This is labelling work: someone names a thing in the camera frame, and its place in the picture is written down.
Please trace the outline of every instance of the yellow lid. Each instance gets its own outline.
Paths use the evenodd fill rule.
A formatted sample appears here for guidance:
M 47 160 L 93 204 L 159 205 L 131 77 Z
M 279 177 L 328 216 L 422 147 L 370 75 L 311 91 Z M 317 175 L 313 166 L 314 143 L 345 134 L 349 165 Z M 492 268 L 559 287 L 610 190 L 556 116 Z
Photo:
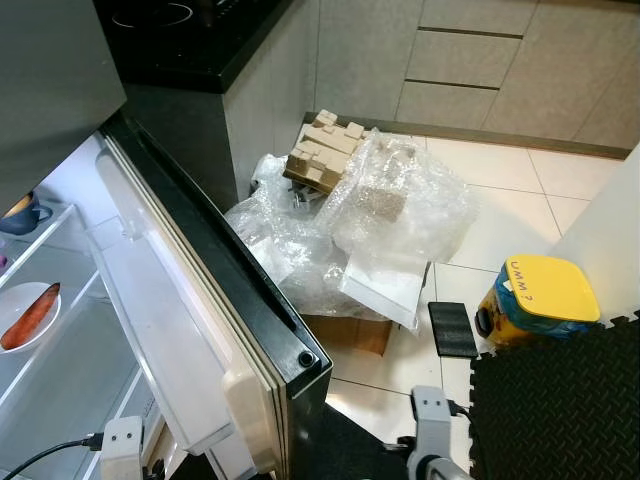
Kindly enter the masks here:
M 591 285 L 577 265 L 543 255 L 513 255 L 505 264 L 513 293 L 525 312 L 575 322 L 600 318 Z

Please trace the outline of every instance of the black countertop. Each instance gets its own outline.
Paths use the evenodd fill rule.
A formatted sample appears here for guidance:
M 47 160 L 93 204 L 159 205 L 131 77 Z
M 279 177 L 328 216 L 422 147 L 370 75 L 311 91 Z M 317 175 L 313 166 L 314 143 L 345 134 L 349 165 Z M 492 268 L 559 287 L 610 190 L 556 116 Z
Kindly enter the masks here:
M 166 5 L 156 0 L 94 0 L 123 82 L 224 93 L 294 0 L 175 0 L 153 23 L 171 22 L 184 5 L 187 20 L 168 26 L 149 23 L 137 8 Z

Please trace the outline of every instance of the carrot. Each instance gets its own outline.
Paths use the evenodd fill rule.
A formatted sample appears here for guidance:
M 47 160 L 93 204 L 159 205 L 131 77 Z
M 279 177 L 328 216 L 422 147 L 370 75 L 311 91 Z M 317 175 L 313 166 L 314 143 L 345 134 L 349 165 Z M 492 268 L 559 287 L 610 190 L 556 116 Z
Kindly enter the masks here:
M 36 330 L 44 317 L 56 301 L 60 284 L 54 283 L 47 288 L 38 299 L 31 304 L 27 311 L 22 314 L 16 323 L 9 327 L 0 338 L 0 346 L 5 350 L 11 350 L 24 345 Z

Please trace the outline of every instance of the white wall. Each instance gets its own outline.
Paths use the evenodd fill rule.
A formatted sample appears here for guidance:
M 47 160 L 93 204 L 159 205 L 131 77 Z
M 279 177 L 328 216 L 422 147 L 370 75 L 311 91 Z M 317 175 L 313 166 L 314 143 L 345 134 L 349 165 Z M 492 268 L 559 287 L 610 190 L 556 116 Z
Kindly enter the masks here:
M 602 320 L 640 308 L 639 192 L 640 145 L 550 251 L 583 269 Z

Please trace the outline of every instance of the refrigerator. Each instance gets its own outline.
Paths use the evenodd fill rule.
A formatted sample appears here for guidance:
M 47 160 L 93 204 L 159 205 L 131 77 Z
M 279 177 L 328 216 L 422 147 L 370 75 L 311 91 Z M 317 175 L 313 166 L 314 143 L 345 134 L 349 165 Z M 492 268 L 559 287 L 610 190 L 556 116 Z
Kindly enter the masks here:
M 197 179 L 122 111 L 91 1 L 3 8 L 0 215 L 33 191 L 51 216 L 0 232 L 0 311 L 20 285 L 60 292 L 33 348 L 0 349 L 0 477 L 136 415 L 143 461 L 166 425 L 220 479 L 308 478 L 331 360 Z M 22 475 L 99 479 L 99 455 Z

